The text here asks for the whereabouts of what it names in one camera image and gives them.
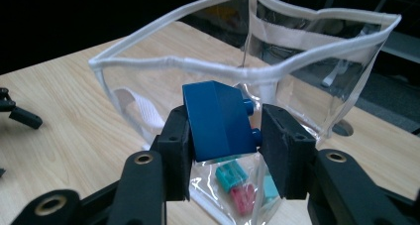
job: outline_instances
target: small plastic part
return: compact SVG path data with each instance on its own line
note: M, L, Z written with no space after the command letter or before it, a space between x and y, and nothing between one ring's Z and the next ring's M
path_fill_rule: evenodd
M244 106L247 109L248 116L252 116L254 114L254 103L251 99L244 99Z
M257 151L241 90L216 81L182 86L198 162L222 162Z
M256 145L260 146L263 143L263 135L260 129L254 128L253 129L253 137Z
M263 178L263 193L266 201L272 200L278 196L277 188L271 175L266 175Z
M248 175L236 161L226 163L216 169L216 177L223 189L229 191L248 179Z
M251 183L233 187L231 197L234 200L237 211L241 215L253 212L256 201L256 191Z

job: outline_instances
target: transparent plastic pouch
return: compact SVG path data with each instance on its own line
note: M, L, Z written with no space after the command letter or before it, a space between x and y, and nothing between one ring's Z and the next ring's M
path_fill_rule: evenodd
M354 106L400 19L352 9L313 11L278 0L200 0L144 26L89 64L118 112L149 144L169 112L183 104L182 85L215 80L253 101L253 128L260 126L263 103L273 104L320 145ZM224 218L222 224L268 222L281 199L265 199L263 157L235 162L248 175L239 193L249 196L250 184L255 191L251 212L235 208L231 190L215 175L228 162L193 167L192 199L214 219Z

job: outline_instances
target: blue object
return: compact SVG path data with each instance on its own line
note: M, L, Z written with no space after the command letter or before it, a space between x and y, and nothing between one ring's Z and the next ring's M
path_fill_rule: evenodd
M222 162L257 151L248 118L250 100L244 101L239 89L205 81L185 84L182 90L198 162Z
M254 128L252 132L256 144L260 146L263 143L262 131L260 131L258 128Z
M223 189L229 193L231 188L244 183L248 175L236 161L226 163L216 169L216 177Z
M271 200L278 196L278 191L275 187L274 180L272 180L271 175L266 175L263 178L263 193L265 200Z

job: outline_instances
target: wooden table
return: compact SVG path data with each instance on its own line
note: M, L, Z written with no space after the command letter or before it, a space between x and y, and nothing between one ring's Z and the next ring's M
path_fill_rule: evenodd
M214 55L231 60L238 50L183 24L173 24L152 36L148 49L182 52L182 41L217 46ZM87 62L113 43L56 58L5 75L17 106L41 116L33 130L0 115L0 224L10 224L34 198L70 188L83 198L116 181L125 159L145 143L116 112ZM372 115L353 108L345 117L350 137L333 135L322 148L352 155L380 186L414 199L420 187L420 139ZM194 201L169 202L168 224L214 224ZM310 224L305 201L285 201L272 224Z

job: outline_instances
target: pink plastic piece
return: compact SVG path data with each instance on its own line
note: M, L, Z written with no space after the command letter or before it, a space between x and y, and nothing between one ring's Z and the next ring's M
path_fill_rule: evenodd
M241 215L253 212L254 203L256 201L256 192L252 184L247 183L233 187L230 193L236 208Z

